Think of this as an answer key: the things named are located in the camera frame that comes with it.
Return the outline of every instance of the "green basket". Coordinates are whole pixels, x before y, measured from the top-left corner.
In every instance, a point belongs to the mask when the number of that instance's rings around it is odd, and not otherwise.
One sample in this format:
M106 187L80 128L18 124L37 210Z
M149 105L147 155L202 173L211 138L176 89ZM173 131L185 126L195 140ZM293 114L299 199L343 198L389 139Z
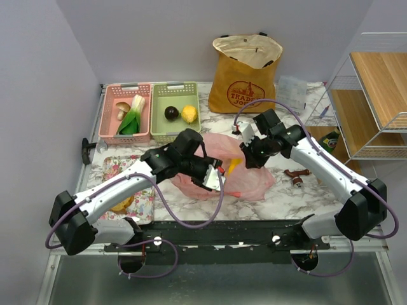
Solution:
M198 110L198 118L192 124L187 124L182 118L172 122L165 118L164 110L168 106L174 106L181 112L186 105L192 105ZM155 84L151 103L151 136L158 143L168 143L187 128L201 131L197 83L185 81Z

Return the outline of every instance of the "trader joe's logo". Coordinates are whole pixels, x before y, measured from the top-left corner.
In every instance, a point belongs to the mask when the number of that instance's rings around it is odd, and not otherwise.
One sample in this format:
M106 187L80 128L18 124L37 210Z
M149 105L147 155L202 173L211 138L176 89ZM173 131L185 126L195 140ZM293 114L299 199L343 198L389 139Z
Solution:
M247 81L236 81L228 89L228 100L233 106L242 108L247 103L265 97L265 91L259 86Z

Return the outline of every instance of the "mushroom cap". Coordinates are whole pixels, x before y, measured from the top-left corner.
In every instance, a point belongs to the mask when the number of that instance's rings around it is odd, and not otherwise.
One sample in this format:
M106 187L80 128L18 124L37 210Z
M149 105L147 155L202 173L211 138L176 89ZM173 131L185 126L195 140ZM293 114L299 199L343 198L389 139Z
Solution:
M130 106L126 102L118 102L116 107L124 112L128 112L130 110Z

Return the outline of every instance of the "bottle label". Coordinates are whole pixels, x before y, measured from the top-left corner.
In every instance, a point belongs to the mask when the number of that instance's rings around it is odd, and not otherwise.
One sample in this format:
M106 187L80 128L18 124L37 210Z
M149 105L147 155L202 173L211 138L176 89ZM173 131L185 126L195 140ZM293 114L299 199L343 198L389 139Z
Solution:
M324 143L330 148L335 148L336 144L338 143L338 139L328 139L328 138L326 138L324 140Z

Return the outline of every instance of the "pink plastic bag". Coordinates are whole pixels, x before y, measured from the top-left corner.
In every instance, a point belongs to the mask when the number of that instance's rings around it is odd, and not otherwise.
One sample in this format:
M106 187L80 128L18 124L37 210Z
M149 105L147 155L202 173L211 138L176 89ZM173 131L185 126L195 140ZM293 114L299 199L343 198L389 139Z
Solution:
M244 154L239 147L241 141L218 133L204 133L202 137L208 156L223 161L226 177L224 193L243 200L264 200L266 191L275 183L275 179L265 167L246 169ZM203 156L201 147L195 154ZM234 159L240 159L241 162L228 175ZM171 179L171 182L190 198L204 200L219 196L218 192L209 192L194 185L191 177L181 173Z

